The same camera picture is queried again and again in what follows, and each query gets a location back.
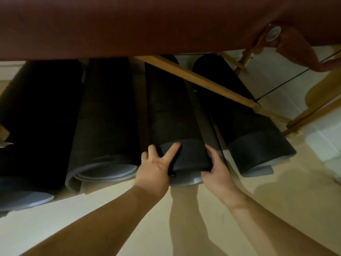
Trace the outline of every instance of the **grommet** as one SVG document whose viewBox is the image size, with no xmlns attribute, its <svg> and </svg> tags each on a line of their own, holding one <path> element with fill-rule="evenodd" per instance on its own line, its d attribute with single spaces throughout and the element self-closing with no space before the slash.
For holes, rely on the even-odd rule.
<svg viewBox="0 0 341 256">
<path fill-rule="evenodd" d="M 282 31 L 282 28 L 280 26 L 275 26 L 273 27 L 268 35 L 266 36 L 266 41 L 267 42 L 271 42 L 271 41 L 274 41 L 278 36 L 279 34 L 281 33 Z"/>
</svg>

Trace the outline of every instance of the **hand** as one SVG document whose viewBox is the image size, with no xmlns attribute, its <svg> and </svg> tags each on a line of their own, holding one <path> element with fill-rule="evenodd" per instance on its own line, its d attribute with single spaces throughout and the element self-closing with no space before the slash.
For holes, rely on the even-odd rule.
<svg viewBox="0 0 341 256">
<path fill-rule="evenodd" d="M 169 187 L 168 167 L 181 143 L 174 143 L 167 153 L 160 158 L 155 145 L 148 147 L 148 152 L 141 155 L 141 166 L 139 167 L 133 187 L 139 187 L 161 200 L 167 193 Z"/>
<path fill-rule="evenodd" d="M 222 203 L 227 203 L 226 200 L 232 199 L 233 195 L 241 194 L 241 190 L 233 182 L 228 168 L 221 160 L 218 152 L 205 145 L 206 149 L 211 154 L 213 168 L 211 172 L 201 172 L 201 178 L 205 186 L 211 191 Z"/>
</svg>

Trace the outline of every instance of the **brown leather upholstery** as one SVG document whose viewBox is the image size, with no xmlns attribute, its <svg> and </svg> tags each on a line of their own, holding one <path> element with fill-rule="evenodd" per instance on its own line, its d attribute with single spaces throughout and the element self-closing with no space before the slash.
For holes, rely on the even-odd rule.
<svg viewBox="0 0 341 256">
<path fill-rule="evenodd" d="M 341 43 L 341 0 L 0 0 L 0 59 L 176 54 L 249 47 L 272 22 Z"/>
</svg>

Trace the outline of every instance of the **black rolled mat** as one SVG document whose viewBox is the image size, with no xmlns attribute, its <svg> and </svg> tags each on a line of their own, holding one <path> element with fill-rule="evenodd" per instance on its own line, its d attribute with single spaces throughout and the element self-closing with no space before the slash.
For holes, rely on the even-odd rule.
<svg viewBox="0 0 341 256">
<path fill-rule="evenodd" d="M 140 163 L 132 74 L 128 58 L 91 59 L 65 185 L 120 181 Z"/>
<path fill-rule="evenodd" d="M 0 96 L 0 212 L 48 202 L 64 185 L 83 92 L 78 60 L 27 62 Z"/>
<path fill-rule="evenodd" d="M 221 56 L 203 55 L 195 62 L 193 72 L 254 100 Z M 201 87 L 198 95 L 209 109 L 242 176 L 271 174 L 269 165 L 296 154 L 270 118 Z"/>
<path fill-rule="evenodd" d="M 166 57 L 177 62 L 174 56 Z M 185 82 L 182 78 L 145 63 L 150 142 L 163 156 L 174 142 L 182 146 L 168 174 L 171 186 L 201 182 L 201 171 L 212 169 L 202 141 Z"/>
</svg>

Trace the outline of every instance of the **black cable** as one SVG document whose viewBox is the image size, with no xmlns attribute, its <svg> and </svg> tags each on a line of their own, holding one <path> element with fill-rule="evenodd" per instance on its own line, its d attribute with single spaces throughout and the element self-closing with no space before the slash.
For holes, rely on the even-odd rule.
<svg viewBox="0 0 341 256">
<path fill-rule="evenodd" d="M 321 61 L 321 63 L 324 62 L 324 61 L 326 61 L 327 59 L 331 58 L 332 56 L 334 56 L 334 55 L 340 53 L 340 52 L 341 52 L 341 49 L 340 49 L 339 51 L 335 52 L 334 54 L 328 56 L 327 58 L 323 59 L 323 60 Z M 301 74 L 304 74 L 306 71 L 309 71 L 309 70 L 310 70 L 310 68 L 304 70 L 302 73 L 299 73 L 298 75 L 294 76 L 293 78 L 289 79 L 288 81 L 285 81 L 284 83 L 280 84 L 280 85 L 277 86 L 276 88 L 272 89 L 271 91 L 269 91 L 269 92 L 267 92 L 266 94 L 264 94 L 264 95 L 260 96 L 259 98 L 257 98 L 256 101 L 259 101 L 261 98 L 263 98 L 263 97 L 265 97 L 266 95 L 272 93 L 274 90 L 277 90 L 279 87 L 285 85 L 286 83 L 290 82 L 291 80 L 295 79 L 296 77 L 300 76 Z"/>
</svg>

